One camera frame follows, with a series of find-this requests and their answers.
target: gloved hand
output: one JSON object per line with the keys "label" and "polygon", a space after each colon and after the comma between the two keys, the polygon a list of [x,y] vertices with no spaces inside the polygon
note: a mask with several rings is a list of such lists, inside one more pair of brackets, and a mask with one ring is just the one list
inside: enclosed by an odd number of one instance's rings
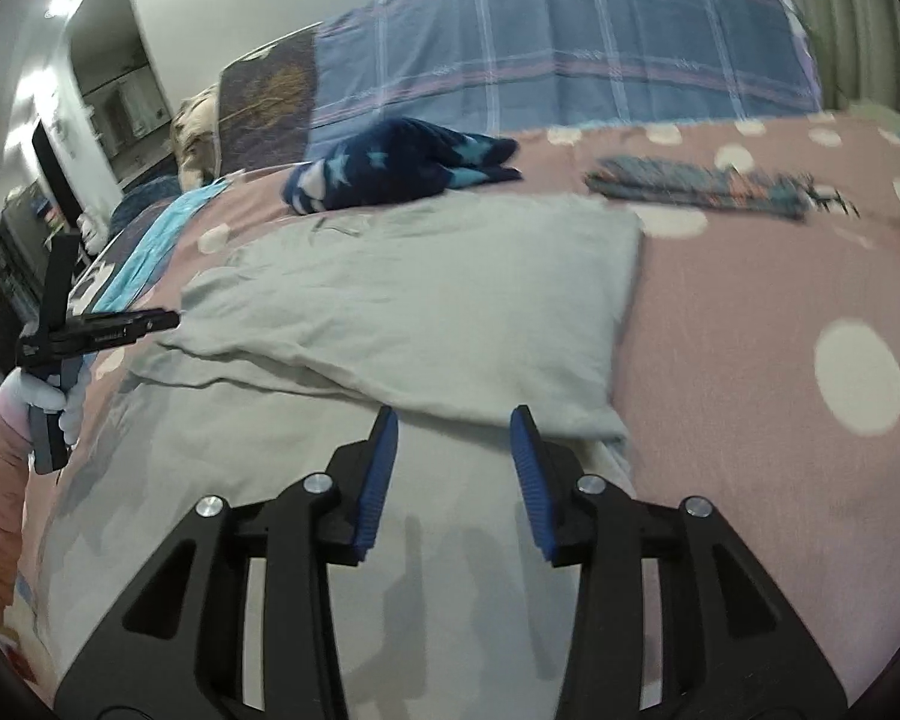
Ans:
{"label": "gloved hand", "polygon": [[17,434],[29,442],[32,440],[29,430],[30,406],[36,406],[47,413],[60,412],[60,430],[63,430],[63,439],[68,446],[73,446],[80,437],[83,404],[89,384],[90,367],[87,362],[80,368],[74,389],[66,395],[55,386],[50,386],[17,368],[0,385],[0,416]]}

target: black tool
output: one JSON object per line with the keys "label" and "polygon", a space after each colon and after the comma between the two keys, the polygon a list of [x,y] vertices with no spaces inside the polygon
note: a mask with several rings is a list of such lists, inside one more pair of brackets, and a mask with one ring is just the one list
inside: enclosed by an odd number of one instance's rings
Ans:
{"label": "black tool", "polygon": [[[397,450],[396,414],[274,500],[207,496],[157,549],[67,672],[61,720],[346,720],[327,565],[376,541]],[[264,703],[242,703],[247,573],[266,558]]]}
{"label": "black tool", "polygon": [[[17,343],[17,365],[64,392],[77,384],[84,355],[128,346],[149,333],[170,330],[180,324],[177,312],[162,309],[84,314],[68,319],[67,300],[79,242],[76,233],[60,233],[53,238],[39,322],[28,324]],[[59,414],[31,408],[29,427],[35,471],[47,474],[63,469],[70,459],[70,450],[63,440]]]}
{"label": "black tool", "polygon": [[[557,720],[836,720],[847,696],[770,575],[706,498],[632,500],[540,439],[530,410],[511,449],[533,538],[554,566],[581,565]],[[658,560],[662,701],[641,712],[643,577]]]}

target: silver bolt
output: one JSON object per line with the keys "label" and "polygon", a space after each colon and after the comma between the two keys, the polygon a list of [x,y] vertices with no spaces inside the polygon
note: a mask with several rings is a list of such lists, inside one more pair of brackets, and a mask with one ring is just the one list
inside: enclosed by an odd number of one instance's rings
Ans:
{"label": "silver bolt", "polygon": [[197,503],[197,514],[201,517],[216,517],[223,511],[223,498],[218,495],[207,495]]}
{"label": "silver bolt", "polygon": [[312,473],[303,480],[303,488],[312,495],[321,495],[333,487],[333,479],[325,473]]}
{"label": "silver bolt", "polygon": [[602,476],[588,473],[577,480],[577,490],[587,495],[599,495],[607,489],[607,480]]}
{"label": "silver bolt", "polygon": [[690,514],[692,517],[710,517],[713,514],[713,504],[700,495],[687,498],[683,507],[687,509],[687,514]]}

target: folded floral cloth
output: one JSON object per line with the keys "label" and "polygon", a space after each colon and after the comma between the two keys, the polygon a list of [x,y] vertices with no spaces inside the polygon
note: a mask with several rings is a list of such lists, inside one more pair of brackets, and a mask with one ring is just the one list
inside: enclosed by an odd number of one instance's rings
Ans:
{"label": "folded floral cloth", "polygon": [[751,211],[802,220],[827,199],[818,199],[809,175],[770,175],[705,167],[668,159],[617,156],[598,160],[586,185],[620,200],[692,205],[728,211]]}
{"label": "folded floral cloth", "polygon": [[317,162],[298,165],[283,199],[299,214],[361,205],[391,205],[448,189],[521,178],[503,167],[512,138],[454,132],[419,119],[383,119]]}

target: navy blue star print fabric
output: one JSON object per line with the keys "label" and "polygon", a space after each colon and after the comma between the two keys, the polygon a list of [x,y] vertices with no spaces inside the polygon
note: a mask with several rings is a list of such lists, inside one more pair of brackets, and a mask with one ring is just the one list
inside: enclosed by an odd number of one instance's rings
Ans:
{"label": "navy blue star print fabric", "polygon": [[339,143],[325,159],[297,166],[283,199],[299,214],[312,214],[519,180],[519,170],[504,167],[516,149],[512,138],[454,132],[419,119],[383,119]]}

